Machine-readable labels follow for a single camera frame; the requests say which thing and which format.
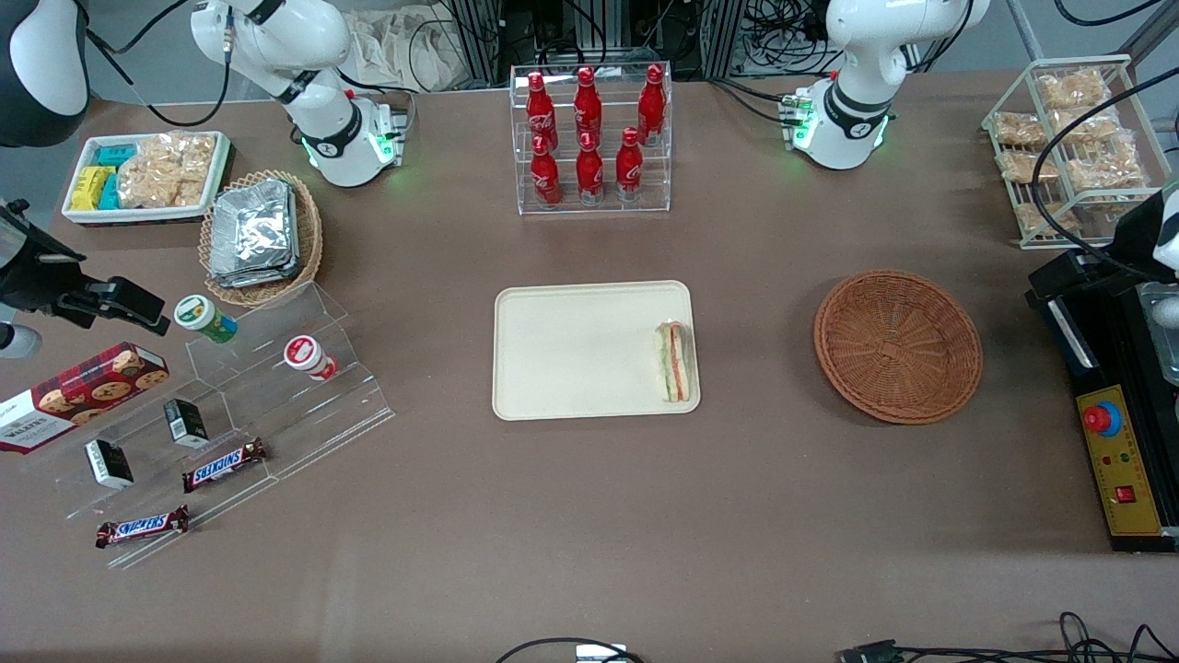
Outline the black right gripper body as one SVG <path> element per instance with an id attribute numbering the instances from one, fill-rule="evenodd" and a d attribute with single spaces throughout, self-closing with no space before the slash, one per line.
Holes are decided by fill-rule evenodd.
<path id="1" fill-rule="evenodd" d="M 4 306 L 25 313 L 42 313 L 51 319 L 70 320 L 83 329 L 93 326 L 95 315 L 62 306 L 62 297 L 79 298 L 88 304 L 88 285 L 93 278 L 81 269 L 86 260 L 51 234 L 34 227 L 25 217 L 26 201 L 4 201 L 4 267 L 1 301 Z"/>

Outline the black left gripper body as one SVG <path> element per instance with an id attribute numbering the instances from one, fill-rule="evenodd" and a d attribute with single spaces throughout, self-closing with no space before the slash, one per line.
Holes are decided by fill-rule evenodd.
<path id="1" fill-rule="evenodd" d="M 1079 252 L 1075 265 L 1084 283 L 1150 283 L 1165 281 L 1165 265 L 1153 260 L 1161 234 L 1165 197 L 1152 193 L 1117 222 L 1115 239 L 1104 248 L 1108 260 Z"/>

